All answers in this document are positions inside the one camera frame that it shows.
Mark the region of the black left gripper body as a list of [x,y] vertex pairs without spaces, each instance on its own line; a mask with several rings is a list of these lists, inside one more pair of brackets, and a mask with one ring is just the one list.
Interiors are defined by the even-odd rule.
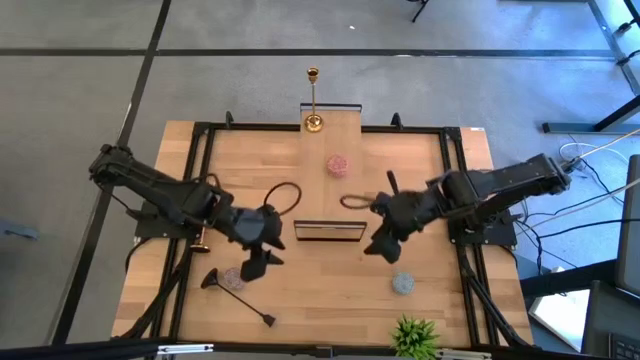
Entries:
[[267,244],[285,250],[281,240],[282,227],[280,213],[269,204],[257,209],[238,208],[227,237],[230,242],[236,242],[245,249],[262,249]]

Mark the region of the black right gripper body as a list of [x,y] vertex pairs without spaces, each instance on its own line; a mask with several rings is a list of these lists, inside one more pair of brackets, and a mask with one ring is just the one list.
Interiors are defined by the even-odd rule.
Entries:
[[425,192],[401,191],[394,195],[379,192],[369,209],[382,217],[382,223],[371,236],[372,240],[407,240],[427,223],[429,205]]

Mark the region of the blue-grey patterned round disc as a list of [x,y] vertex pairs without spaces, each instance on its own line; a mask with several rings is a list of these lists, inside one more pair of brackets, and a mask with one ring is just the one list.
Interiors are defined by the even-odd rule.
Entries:
[[392,290],[398,295],[409,295],[415,287],[414,277],[407,272],[398,272],[392,277]]

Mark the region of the pink patterned round disc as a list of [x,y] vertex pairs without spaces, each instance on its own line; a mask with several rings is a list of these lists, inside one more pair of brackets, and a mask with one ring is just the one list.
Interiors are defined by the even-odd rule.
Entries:
[[342,155],[331,155],[326,161],[326,171],[334,178],[344,178],[348,173],[348,169],[348,159]]

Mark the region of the mauve patterned round disc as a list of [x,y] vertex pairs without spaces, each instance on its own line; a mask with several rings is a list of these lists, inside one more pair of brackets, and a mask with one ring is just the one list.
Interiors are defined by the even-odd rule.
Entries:
[[222,280],[227,288],[234,291],[242,290],[245,286],[245,282],[241,279],[241,269],[239,267],[226,269],[222,273]]

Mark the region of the green artificial plant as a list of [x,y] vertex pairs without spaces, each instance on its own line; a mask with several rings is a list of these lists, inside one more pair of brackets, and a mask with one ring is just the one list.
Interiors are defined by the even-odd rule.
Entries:
[[413,360],[436,360],[435,322],[402,315],[391,333],[392,345],[398,357]]

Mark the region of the black stand leg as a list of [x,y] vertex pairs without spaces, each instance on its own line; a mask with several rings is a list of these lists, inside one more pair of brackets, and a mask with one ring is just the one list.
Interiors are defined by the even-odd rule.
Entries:
[[413,17],[411,19],[411,23],[416,23],[417,19],[422,14],[422,12],[426,8],[426,6],[430,2],[430,0],[406,0],[406,1],[408,1],[410,3],[416,3],[416,4],[419,5],[418,9],[416,10],[415,14],[413,15]]

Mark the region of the grey topped side desk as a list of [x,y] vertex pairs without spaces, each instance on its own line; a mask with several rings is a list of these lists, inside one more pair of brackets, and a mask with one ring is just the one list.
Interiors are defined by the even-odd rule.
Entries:
[[611,357],[610,342],[626,329],[612,287],[616,262],[551,271],[520,281],[529,315],[583,354]]

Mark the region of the long black desk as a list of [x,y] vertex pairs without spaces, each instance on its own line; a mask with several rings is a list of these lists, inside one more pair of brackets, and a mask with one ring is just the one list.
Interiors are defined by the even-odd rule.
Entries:
[[[640,134],[640,123],[627,124],[627,121],[632,117],[640,114],[640,79],[637,78],[629,65],[633,59],[639,59],[640,55],[632,58],[626,65],[618,66],[616,63],[618,60],[627,56],[616,40],[616,30],[613,31],[608,25],[602,11],[600,10],[596,0],[585,0],[589,6],[610,50],[613,52],[613,59],[615,65],[618,67],[634,97],[626,102],[624,105],[607,115],[602,120],[596,123],[572,123],[572,122],[546,122],[542,124],[542,130],[547,134],[587,134],[587,135],[625,135],[631,133],[632,135]],[[640,13],[637,11],[632,0],[623,0],[625,7],[630,11],[632,20],[635,20],[634,25],[640,26]]]

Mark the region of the black computer monitor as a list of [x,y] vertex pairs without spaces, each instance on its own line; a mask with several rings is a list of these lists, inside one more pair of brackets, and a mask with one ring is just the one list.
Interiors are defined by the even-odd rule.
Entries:
[[627,182],[615,282],[640,297],[640,154],[629,159]]

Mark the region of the blurry blue object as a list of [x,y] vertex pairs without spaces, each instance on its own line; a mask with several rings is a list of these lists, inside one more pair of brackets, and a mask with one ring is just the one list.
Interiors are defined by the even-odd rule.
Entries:
[[37,240],[39,232],[33,228],[0,219],[0,234],[15,235],[29,240]]

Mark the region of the black keyboard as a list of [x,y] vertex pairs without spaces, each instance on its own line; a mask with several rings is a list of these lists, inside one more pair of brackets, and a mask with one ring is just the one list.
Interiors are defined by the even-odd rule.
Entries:
[[609,357],[613,360],[640,360],[640,340],[610,333]]

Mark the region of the black diagonal frame brace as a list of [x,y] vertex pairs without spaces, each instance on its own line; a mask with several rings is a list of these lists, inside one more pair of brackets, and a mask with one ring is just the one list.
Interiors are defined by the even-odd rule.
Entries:
[[187,277],[186,272],[189,270],[192,251],[189,249],[193,245],[193,240],[187,240],[182,256],[178,264],[173,268],[164,284],[159,288],[158,293],[153,298],[149,307],[136,320],[132,327],[120,335],[120,338],[135,339],[141,338],[149,326],[157,320],[157,317],[164,312],[164,307],[169,295],[174,288],[183,282]]
[[503,338],[509,347],[518,348],[529,346],[529,343],[518,335],[516,330],[503,316],[498,306],[493,302],[490,291],[488,290],[488,280],[484,278],[484,281],[482,281],[476,275],[469,263],[466,248],[462,245],[456,245],[455,249],[471,345],[482,345],[474,302],[474,299],[477,298],[482,304],[484,312],[488,345],[500,346],[500,338]]

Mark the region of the black aluminium table frame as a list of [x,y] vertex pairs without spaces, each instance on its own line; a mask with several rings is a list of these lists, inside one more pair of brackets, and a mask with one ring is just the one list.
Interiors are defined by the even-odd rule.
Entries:
[[[420,189],[455,165],[456,144],[445,129],[361,126],[364,192],[388,189],[392,170],[402,187]],[[284,218],[283,265],[247,284],[238,294],[259,311],[276,318],[272,327],[245,305],[219,289],[201,289],[213,268],[239,265],[243,252],[221,235],[207,232],[211,251],[196,256],[178,336],[214,343],[347,345],[389,347],[396,321],[405,315],[432,320],[443,345],[469,344],[468,325],[456,251],[444,222],[430,224],[404,245],[394,264],[367,256],[378,218],[368,211],[358,242],[299,241],[293,215],[302,197],[297,183],[301,128],[296,125],[240,124],[214,133],[212,169],[241,206],[257,206],[268,190],[273,202],[288,207]],[[410,273],[409,295],[392,290],[392,277]]]

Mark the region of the silver mount bracket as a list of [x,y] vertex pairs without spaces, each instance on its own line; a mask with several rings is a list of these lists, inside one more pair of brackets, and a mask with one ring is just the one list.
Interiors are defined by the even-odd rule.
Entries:
[[456,349],[439,349],[436,351],[437,360],[493,360],[486,352],[476,352]]
[[173,344],[159,345],[156,354],[158,356],[181,355],[181,354],[198,354],[213,352],[213,344]]

